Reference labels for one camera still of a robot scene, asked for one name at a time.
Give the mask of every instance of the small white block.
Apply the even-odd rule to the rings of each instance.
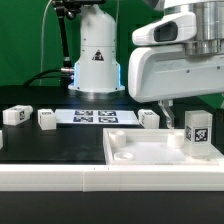
[[[185,149],[191,156],[209,154],[212,117],[212,114],[204,110],[185,112]]]
[[[38,110],[38,123],[42,130],[56,129],[56,116],[51,109]]]
[[[138,119],[145,129],[159,129],[160,117],[152,110],[139,110]]]
[[[0,149],[3,147],[2,131],[0,131]]]
[[[33,112],[31,106],[17,105],[3,111],[3,124],[6,125],[18,125],[28,119]]]

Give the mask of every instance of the green backdrop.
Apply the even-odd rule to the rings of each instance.
[[[45,7],[49,0],[2,1],[0,7],[0,85],[21,85],[40,72],[41,26]],[[117,0],[107,0],[103,8],[116,17]],[[131,40],[132,32],[162,17],[162,13],[150,10],[142,0],[120,0],[118,23],[117,61],[122,67],[122,84],[127,86],[128,60],[136,48]],[[75,62],[80,51],[80,19],[66,20],[70,55]],[[44,70],[61,67],[62,49],[56,13],[50,7],[45,29]],[[44,80],[42,85],[58,85],[58,81]],[[220,107],[221,94],[202,97],[213,107]]]

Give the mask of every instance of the warning label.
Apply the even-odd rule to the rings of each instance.
[[[103,58],[103,56],[102,56],[100,50],[98,50],[98,51],[96,52],[96,54],[94,55],[94,57],[93,57],[93,61],[104,61],[104,58]]]

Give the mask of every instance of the blue light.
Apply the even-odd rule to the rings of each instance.
[[[121,87],[121,66],[119,65],[119,87]]]
[[[77,63],[74,64],[74,82],[73,82],[73,86],[75,86],[76,75],[77,75]]]

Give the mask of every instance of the white plastic housing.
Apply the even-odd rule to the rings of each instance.
[[[174,41],[157,42],[154,38],[155,30],[164,24],[174,22],[178,27],[177,38]],[[162,20],[151,23],[133,32],[132,40],[135,45],[161,45],[187,41],[197,33],[196,16],[192,12],[176,13],[164,16]]]
[[[224,0],[166,0],[164,8],[175,7],[179,5],[189,5],[194,3],[202,3],[202,2],[223,2]]]
[[[82,7],[81,55],[69,89],[107,93],[124,89],[116,61],[116,24],[97,5]]]
[[[220,93],[223,69],[223,52],[190,60],[181,44],[138,48],[129,61],[129,93],[138,102]]]

